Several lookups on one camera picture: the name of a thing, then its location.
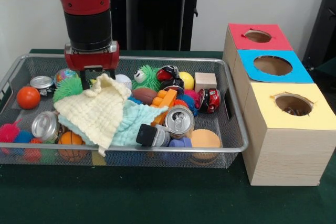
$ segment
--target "hole in box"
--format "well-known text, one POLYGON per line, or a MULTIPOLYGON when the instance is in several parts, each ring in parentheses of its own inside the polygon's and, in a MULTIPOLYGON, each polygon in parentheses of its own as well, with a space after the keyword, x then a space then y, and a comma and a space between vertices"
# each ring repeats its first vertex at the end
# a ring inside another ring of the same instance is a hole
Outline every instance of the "hole in box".
POLYGON ((297 94, 281 94, 275 98, 275 103, 291 115, 304 116, 312 111, 311 103, 297 94))
POLYGON ((274 76, 284 76, 293 70, 292 65, 277 56, 261 56, 254 60, 254 66, 260 71, 274 76))
POLYGON ((257 43, 267 43, 272 39, 268 33, 259 30, 249 30, 244 35, 249 40, 257 43))

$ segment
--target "brown football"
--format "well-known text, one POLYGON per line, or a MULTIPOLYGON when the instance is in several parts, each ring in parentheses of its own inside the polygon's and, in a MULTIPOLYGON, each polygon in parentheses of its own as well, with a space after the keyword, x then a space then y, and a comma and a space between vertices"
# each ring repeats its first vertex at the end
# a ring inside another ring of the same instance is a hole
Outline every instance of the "brown football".
POLYGON ((143 104, 152 105, 153 99, 157 96, 157 92, 148 88, 138 88, 132 91, 134 98, 143 104))

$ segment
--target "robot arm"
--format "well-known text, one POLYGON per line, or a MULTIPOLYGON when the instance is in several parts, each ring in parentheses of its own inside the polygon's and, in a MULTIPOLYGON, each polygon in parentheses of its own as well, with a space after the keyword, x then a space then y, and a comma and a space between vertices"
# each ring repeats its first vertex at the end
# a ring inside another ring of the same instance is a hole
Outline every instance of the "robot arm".
POLYGON ((65 47, 69 67, 81 71, 82 83, 86 69, 111 70, 119 61, 119 46, 112 41, 110 0, 61 0, 70 38, 65 47))

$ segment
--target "stacked boxes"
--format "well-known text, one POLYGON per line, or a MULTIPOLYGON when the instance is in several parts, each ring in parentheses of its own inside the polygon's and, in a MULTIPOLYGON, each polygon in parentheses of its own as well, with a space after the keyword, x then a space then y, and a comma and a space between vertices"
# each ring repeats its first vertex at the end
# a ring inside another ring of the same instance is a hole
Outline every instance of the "stacked boxes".
POLYGON ((251 185, 318 185, 336 146, 336 116, 279 26, 229 24, 223 58, 249 132, 251 185))

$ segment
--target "wire basket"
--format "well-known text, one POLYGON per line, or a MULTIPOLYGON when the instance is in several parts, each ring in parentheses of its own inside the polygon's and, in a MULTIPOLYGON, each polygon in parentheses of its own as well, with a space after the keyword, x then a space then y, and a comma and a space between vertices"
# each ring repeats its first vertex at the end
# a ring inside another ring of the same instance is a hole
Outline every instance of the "wire basket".
MULTIPOLYGON (((146 64, 153 67, 175 65, 180 71, 189 73, 216 74, 222 103, 215 113, 196 116, 195 129, 215 132, 222 142, 221 148, 116 146, 109 148, 103 158, 95 146, 0 143, 0 164, 229 168, 238 153, 247 148, 248 138, 226 63, 217 59, 121 56, 116 74, 131 77, 138 67, 146 64)), ((35 109, 22 110, 16 102, 16 94, 33 77, 53 77, 62 68, 67 68, 63 55, 28 54, 19 57, 0 83, 0 125, 21 120, 18 123, 20 129, 30 131, 39 113, 53 110, 50 97, 41 97, 35 109)), ((100 74, 88 72, 87 78, 93 79, 100 74)))

